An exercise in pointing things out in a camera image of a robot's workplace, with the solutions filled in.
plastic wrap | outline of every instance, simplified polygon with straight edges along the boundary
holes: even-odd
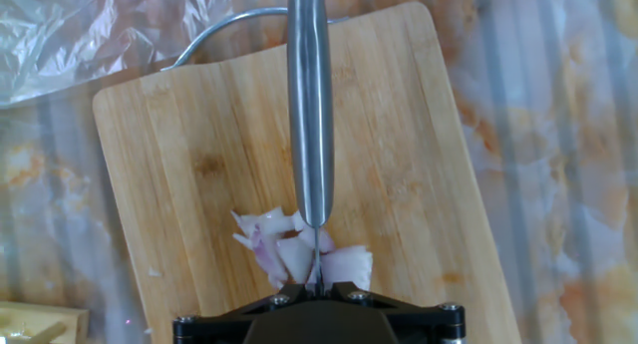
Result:
[[[334,19],[410,0],[326,1]],[[637,342],[638,3],[418,1],[436,23],[523,341]],[[224,15],[282,5],[0,0],[0,101],[174,57]],[[280,44],[284,26],[224,30],[196,61]],[[92,340],[138,343],[152,328],[91,96],[70,96],[0,113],[0,294],[91,308]],[[55,270],[40,277],[44,266]]]

bamboo cutting board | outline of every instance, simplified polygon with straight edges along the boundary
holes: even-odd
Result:
[[[372,291],[468,309],[474,343],[519,343],[432,19],[417,3],[330,26],[337,246]],[[155,343],[177,315],[273,293],[230,211],[296,210],[285,46],[101,91],[94,111]]]

red onion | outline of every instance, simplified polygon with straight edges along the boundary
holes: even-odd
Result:
[[[245,235],[235,233],[232,237],[255,253],[257,263],[266,272],[273,287],[281,288],[288,281],[288,273],[297,283],[304,283],[306,279],[307,283],[314,283],[315,232],[299,212],[286,216],[277,207],[262,215],[237,215],[234,212],[232,215]],[[297,235],[283,239],[286,232]],[[370,290],[372,253],[361,245],[335,249],[334,241],[321,228],[319,250],[326,253],[321,255],[324,282],[352,281],[359,288]]]

knife handle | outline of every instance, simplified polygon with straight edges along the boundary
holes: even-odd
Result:
[[[334,195],[334,130],[325,0],[288,0],[288,102],[297,205],[322,226]]]

